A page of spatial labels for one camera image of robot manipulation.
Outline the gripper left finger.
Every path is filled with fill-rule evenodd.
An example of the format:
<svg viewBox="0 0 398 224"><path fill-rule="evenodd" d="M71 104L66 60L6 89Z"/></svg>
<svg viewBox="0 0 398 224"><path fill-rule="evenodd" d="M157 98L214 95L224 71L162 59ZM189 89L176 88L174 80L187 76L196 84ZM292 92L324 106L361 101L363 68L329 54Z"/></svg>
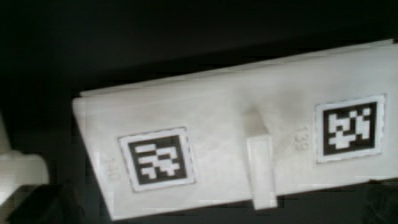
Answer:
<svg viewBox="0 0 398 224"><path fill-rule="evenodd" d="M0 205L0 224L79 224L77 208L66 185L23 185Z"/></svg>

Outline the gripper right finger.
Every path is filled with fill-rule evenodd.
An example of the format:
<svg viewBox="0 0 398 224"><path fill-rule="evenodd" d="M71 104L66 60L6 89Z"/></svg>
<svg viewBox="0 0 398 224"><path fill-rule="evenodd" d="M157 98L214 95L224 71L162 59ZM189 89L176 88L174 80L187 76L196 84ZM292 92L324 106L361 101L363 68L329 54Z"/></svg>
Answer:
<svg viewBox="0 0 398 224"><path fill-rule="evenodd" d="M372 181L365 198L361 224L398 224L398 180Z"/></svg>

